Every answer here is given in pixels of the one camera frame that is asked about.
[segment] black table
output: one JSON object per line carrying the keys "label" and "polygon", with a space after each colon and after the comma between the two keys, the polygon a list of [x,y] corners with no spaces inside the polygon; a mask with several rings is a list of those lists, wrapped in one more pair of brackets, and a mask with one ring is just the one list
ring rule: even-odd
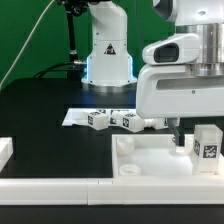
{"label": "black table", "polygon": [[[135,108],[135,92],[116,95],[82,90],[66,79],[21,79],[0,94],[0,136],[14,136],[15,152],[0,178],[112,177],[110,127],[62,127],[70,107]],[[223,127],[223,119],[213,119]],[[192,132],[194,119],[182,127]],[[154,133],[152,129],[142,133]],[[224,206],[0,206],[0,223],[223,223]]]}

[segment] white mount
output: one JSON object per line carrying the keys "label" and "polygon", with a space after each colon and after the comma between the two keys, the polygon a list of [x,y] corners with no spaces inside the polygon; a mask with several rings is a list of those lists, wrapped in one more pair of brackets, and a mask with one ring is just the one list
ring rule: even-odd
{"label": "white mount", "polygon": [[112,1],[89,3],[92,14],[93,49],[87,59],[84,88],[120,92],[136,84],[132,57],[127,52],[127,15]]}

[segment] white platform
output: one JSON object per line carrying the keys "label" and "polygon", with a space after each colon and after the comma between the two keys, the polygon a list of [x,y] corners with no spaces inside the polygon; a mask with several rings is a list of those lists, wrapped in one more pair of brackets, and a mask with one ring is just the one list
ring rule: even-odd
{"label": "white platform", "polygon": [[[172,135],[130,135],[135,140],[134,154],[117,156],[120,136],[112,137],[113,178],[0,179],[0,204],[224,203],[223,156],[216,175],[200,174],[194,172],[192,150],[177,152]],[[141,175],[120,175],[119,167],[127,163],[138,165]]]}
{"label": "white platform", "polygon": [[108,116],[108,125],[109,126],[117,126],[116,122],[112,118],[112,113],[114,111],[128,111],[131,113],[136,113],[135,109],[69,108],[69,110],[65,116],[65,119],[62,123],[62,126],[72,126],[74,124],[88,126],[88,120],[84,119],[83,111],[88,111],[88,112],[100,111],[102,113],[105,113]]}

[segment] robot logo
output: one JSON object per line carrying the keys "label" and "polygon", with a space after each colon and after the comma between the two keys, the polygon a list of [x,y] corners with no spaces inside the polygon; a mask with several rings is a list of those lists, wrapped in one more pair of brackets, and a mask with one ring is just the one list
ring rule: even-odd
{"label": "robot logo", "polygon": [[107,47],[106,51],[104,52],[104,54],[116,54],[112,44],[109,44],[109,46]]}

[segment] block with black marking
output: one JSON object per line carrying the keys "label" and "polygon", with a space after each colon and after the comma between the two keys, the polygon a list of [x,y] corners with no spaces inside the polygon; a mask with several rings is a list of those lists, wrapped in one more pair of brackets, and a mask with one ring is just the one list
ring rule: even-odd
{"label": "block with black marking", "polygon": [[195,126],[192,153],[194,170],[210,173],[218,170],[222,135],[222,131],[215,125]]}
{"label": "block with black marking", "polygon": [[145,128],[145,121],[134,113],[126,113],[122,118],[123,128],[131,132],[143,131]]}
{"label": "block with black marking", "polygon": [[88,125],[96,130],[108,128],[108,116],[100,111],[90,112],[88,114]]}

